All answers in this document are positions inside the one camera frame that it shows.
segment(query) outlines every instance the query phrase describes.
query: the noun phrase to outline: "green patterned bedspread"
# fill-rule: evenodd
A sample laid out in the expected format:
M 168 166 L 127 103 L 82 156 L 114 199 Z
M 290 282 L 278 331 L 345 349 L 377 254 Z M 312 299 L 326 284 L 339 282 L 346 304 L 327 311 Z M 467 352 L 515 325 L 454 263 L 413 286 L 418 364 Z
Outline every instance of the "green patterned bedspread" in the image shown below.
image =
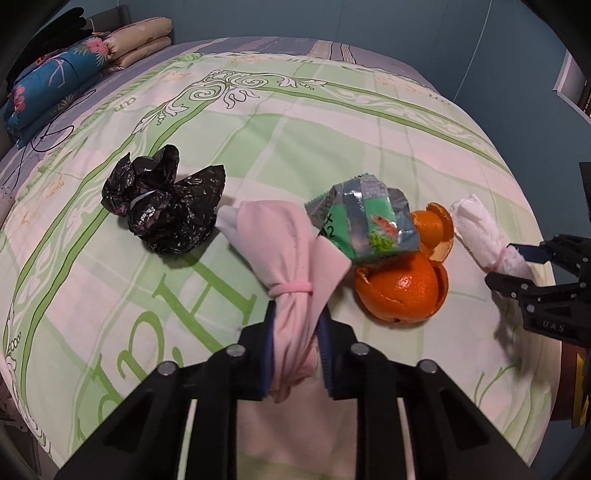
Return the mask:
M 160 258 L 102 209 L 100 191 L 115 162 L 166 143 L 180 150 L 181 174 L 225 166 L 227 205 L 303 203 L 369 172 L 401 189 L 411 209 L 476 193 L 511 241 L 541 240 L 484 132 L 412 80 L 287 55 L 190 53 L 166 61 L 79 118 L 31 175 L 0 232 L 0 314 L 7 317 L 0 369 L 59 465 L 159 362 L 203 361 L 264 315 L 265 291 L 222 235 L 181 258 Z M 449 296 L 424 325 L 372 323 L 348 280 L 331 311 L 393 360 L 435 359 L 531 462 L 556 395 L 560 346 L 524 332 L 515 306 L 492 300 L 460 242 L 446 268 Z M 549 268 L 537 275 L 553 282 Z M 312 448 L 296 421 L 285 422 L 288 440 L 278 440 L 284 432 L 272 425 L 280 419 L 314 418 L 290 411 L 293 401 L 245 405 L 241 478 L 352 478 L 354 408 L 330 407 L 322 389 L 309 385 L 301 395 L 318 398 L 318 412 L 327 408 L 329 440 Z M 253 433 L 257 424 L 262 430 Z

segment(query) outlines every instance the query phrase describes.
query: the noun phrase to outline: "white tissue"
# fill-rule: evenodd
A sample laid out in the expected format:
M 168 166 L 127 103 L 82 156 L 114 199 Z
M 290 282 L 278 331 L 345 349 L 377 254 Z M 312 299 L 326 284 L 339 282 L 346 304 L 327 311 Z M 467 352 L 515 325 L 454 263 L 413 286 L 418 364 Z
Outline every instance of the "white tissue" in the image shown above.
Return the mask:
M 509 239 L 476 195 L 454 202 L 450 213 L 456 235 L 483 270 L 534 280 L 525 258 L 507 247 Z

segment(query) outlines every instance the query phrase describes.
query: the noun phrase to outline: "orange peel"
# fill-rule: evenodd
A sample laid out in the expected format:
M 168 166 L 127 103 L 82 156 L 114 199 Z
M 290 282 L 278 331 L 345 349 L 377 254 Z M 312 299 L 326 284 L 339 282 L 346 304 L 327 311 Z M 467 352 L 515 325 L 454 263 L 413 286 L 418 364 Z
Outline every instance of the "orange peel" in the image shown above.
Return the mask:
M 443 305 L 449 282 L 441 262 L 420 252 L 355 269 L 355 289 L 363 305 L 384 322 L 419 322 Z
M 424 210 L 411 212 L 411 218 L 421 237 L 421 251 L 429 259 L 443 262 L 453 246 L 453 221 L 447 209 L 429 203 Z

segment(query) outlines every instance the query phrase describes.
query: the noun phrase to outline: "metal bolt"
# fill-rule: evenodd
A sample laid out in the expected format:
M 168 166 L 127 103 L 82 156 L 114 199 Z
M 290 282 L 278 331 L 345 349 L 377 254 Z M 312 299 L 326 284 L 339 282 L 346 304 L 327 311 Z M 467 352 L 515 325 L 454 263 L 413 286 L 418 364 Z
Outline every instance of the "metal bolt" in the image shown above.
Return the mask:
M 428 374 L 433 374 L 437 371 L 437 364 L 433 360 L 421 360 L 418 367 Z
M 357 356 L 365 356 L 369 353 L 369 345 L 362 342 L 354 343 L 351 345 L 351 353 Z
M 240 343 L 234 343 L 226 348 L 226 353 L 234 358 L 239 358 L 246 353 L 246 348 Z
M 158 373 L 160 375 L 164 375 L 165 377 L 172 375 L 176 372 L 177 364 L 171 361 L 162 362 L 158 366 Z

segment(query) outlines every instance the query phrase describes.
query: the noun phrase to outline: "beige pillow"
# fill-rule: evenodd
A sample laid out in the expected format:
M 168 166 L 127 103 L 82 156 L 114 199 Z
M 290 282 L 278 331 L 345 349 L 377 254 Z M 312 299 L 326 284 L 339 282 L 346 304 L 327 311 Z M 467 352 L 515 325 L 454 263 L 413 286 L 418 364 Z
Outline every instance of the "beige pillow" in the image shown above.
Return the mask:
M 115 60 L 155 38 L 168 35 L 173 29 L 173 21 L 166 17 L 141 20 L 115 30 L 105 40 L 109 49 L 109 60 Z
M 146 45 L 135 48 L 132 51 L 127 52 L 125 55 L 120 56 L 113 62 L 110 62 L 107 67 L 103 69 L 103 72 L 113 73 L 126 69 L 130 65 L 133 65 L 136 61 L 149 57 L 152 55 L 152 53 L 156 53 L 157 51 L 169 47 L 172 42 L 173 41 L 170 39 L 170 37 L 160 37 L 156 40 L 152 40 L 150 43 L 146 43 Z

